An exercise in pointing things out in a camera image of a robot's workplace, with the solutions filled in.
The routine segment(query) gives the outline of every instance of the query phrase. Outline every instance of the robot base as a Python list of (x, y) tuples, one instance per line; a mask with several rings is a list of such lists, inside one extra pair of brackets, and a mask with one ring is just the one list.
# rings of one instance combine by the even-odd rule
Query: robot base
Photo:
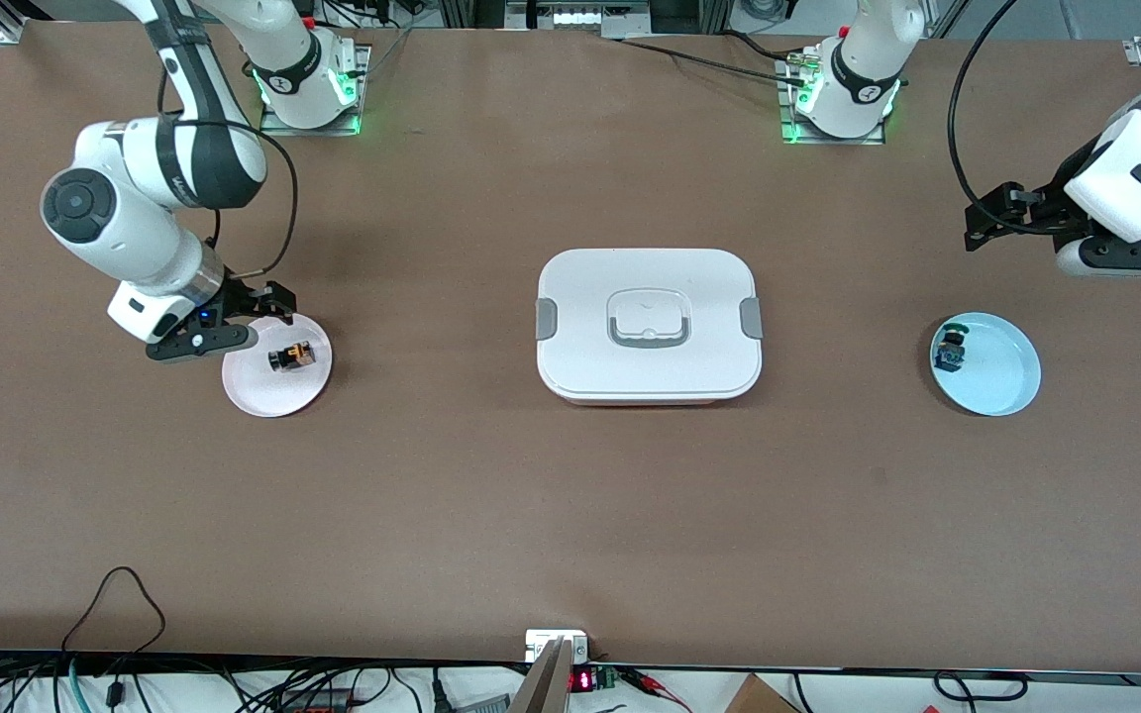
[[(319, 396), (332, 373), (332, 345), (321, 325), (302, 315), (286, 325), (276, 317), (259, 317), (249, 324), (258, 333), (257, 347), (222, 356), (222, 389), (236, 408), (253, 416), (286, 416), (304, 410)], [(308, 342), (310, 362), (297, 368), (272, 366), (294, 345)]]
[[(774, 63), (774, 72), (784, 78), (799, 78), (800, 72), (791, 64), (777, 59)], [(850, 146), (880, 146), (883, 144), (883, 121), (880, 119), (879, 125), (866, 136), (856, 139), (839, 139), (819, 130), (807, 116), (802, 116), (795, 110), (799, 94), (804, 91), (801, 87), (792, 87), (784, 82), (777, 82), (777, 103), (783, 110), (783, 139), (787, 144), (843, 144)]]
[(364, 121), (364, 95), (367, 90), (367, 64), (372, 59), (372, 46), (354, 44), (349, 38), (343, 38), (346, 43), (354, 47), (354, 64), (343, 63), (343, 68), (348, 72), (357, 72), (354, 80), (355, 103), (343, 110), (337, 118), (321, 127), (298, 128), (284, 123), (280, 116), (275, 115), (267, 102), (262, 103), (262, 119), (259, 129), (270, 136), (355, 136), (361, 130)]

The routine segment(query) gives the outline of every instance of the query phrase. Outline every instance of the white plastic container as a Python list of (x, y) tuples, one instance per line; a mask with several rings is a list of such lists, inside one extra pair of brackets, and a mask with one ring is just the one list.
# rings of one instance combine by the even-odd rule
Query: white plastic container
[(585, 406), (694, 405), (760, 378), (760, 302), (725, 250), (567, 250), (540, 273), (536, 363)]

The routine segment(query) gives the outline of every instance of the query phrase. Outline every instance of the table surface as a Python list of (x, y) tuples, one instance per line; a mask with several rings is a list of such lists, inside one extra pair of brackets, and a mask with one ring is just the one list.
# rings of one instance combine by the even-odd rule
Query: table surface
[[(82, 125), (153, 113), (141, 29), (31, 24), (0, 49), (0, 647), (57, 646), (124, 564), (162, 650), (513, 658), (526, 627), (578, 626), (616, 661), (1141, 672), (1141, 281), (1066, 278), (1041, 238), (964, 253), (942, 130), (963, 54), (920, 44), (887, 146), (807, 147), (767, 82), (574, 32), (413, 32), (361, 136), (285, 140), (302, 216), (274, 276), (339, 360), (308, 410), (258, 420), (221, 360), (146, 360), (104, 315), (113, 281), (37, 214)], [(1045, 181), (1140, 89), (1111, 41), (992, 43), (971, 180)], [(222, 221), (236, 269), (282, 238), (268, 162)], [(540, 267), (593, 246), (738, 253), (755, 388), (549, 392)], [(1022, 414), (934, 391), (924, 345), (969, 310), (1036, 342)], [(75, 646), (153, 627), (119, 580)]]

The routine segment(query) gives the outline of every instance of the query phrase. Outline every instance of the white plate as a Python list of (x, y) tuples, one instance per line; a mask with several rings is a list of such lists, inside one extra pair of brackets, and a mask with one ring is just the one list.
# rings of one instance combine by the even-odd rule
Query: white plate
[(964, 410), (982, 416), (1009, 416), (1033, 403), (1042, 382), (1041, 360), (1027, 334), (996, 315), (964, 311), (945, 324), (965, 325), (963, 368), (946, 372), (936, 368), (936, 349), (945, 337), (945, 326), (936, 330), (926, 359), (942, 391)]
[[(232, 403), (245, 414), (274, 419), (293, 414), (319, 396), (332, 371), (332, 345), (321, 325), (294, 315), (291, 325), (276, 317), (259, 317), (249, 326), (258, 331), (258, 343), (222, 356), (222, 388)], [(300, 341), (311, 343), (316, 363), (291, 372), (272, 370), (267, 353)]]

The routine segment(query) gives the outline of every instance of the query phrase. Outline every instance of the black connector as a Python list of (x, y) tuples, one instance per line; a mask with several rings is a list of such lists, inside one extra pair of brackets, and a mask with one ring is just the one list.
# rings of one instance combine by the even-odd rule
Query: black connector
[(439, 669), (434, 670), (434, 713), (452, 713), (452, 702), (447, 699), (447, 691), (443, 690), (443, 681), (439, 680)]
[(110, 682), (108, 692), (104, 695), (104, 705), (113, 710), (121, 705), (122, 700), (126, 700), (126, 684), (122, 681)]

